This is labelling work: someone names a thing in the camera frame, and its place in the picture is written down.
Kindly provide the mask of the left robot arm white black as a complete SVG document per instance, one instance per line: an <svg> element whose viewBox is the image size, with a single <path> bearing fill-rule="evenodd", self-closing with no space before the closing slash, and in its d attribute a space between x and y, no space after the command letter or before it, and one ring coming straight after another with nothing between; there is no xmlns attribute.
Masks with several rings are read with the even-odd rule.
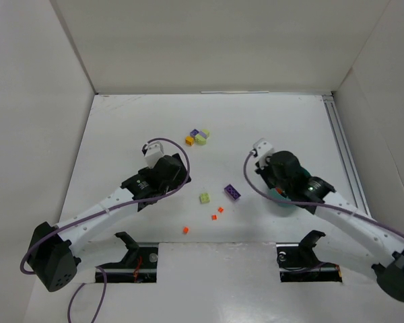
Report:
<svg viewBox="0 0 404 323"><path fill-rule="evenodd" d="M154 167L140 169L87 211L56 225L38 225L26 263L49 292L64 288L86 269L109 264L127 268L135 263L139 244L125 231L106 240L98 241L96 237L190 181L189 159L177 153L164 155Z"/></svg>

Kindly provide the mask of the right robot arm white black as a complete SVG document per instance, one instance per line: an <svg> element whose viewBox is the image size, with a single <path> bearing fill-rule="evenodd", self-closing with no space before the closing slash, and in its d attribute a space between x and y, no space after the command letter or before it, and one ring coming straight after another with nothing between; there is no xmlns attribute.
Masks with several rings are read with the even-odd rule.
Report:
<svg viewBox="0 0 404 323"><path fill-rule="evenodd" d="M299 273L329 262L347 267L376 281L393 299L404 302L404 234L373 220L355 208L322 178L311 176L289 151L274 151L267 143L256 144L249 158L255 159L255 172L278 192L280 199L263 193L275 203L300 207L329 222L361 247L348 251L334 248L324 232L312 230L298 242L298 254L304 265Z"/></svg>

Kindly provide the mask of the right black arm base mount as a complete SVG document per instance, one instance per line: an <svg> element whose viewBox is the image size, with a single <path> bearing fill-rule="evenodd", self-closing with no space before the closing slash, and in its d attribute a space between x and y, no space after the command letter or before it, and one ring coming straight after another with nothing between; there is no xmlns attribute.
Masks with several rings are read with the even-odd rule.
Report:
<svg viewBox="0 0 404 323"><path fill-rule="evenodd" d="M314 253L316 243L325 233L312 230L299 242L276 243L279 278L282 283L342 283L339 266L321 262Z"/></svg>

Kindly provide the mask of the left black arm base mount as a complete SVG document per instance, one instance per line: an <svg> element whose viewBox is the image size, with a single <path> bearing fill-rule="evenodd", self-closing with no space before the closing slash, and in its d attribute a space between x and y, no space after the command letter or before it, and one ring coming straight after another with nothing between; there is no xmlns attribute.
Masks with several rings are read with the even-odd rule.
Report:
<svg viewBox="0 0 404 323"><path fill-rule="evenodd" d="M124 246L123 255L118 260L106 262L100 267L106 273L107 283L155 283L159 243L137 243L127 232L118 232L114 238Z"/></svg>

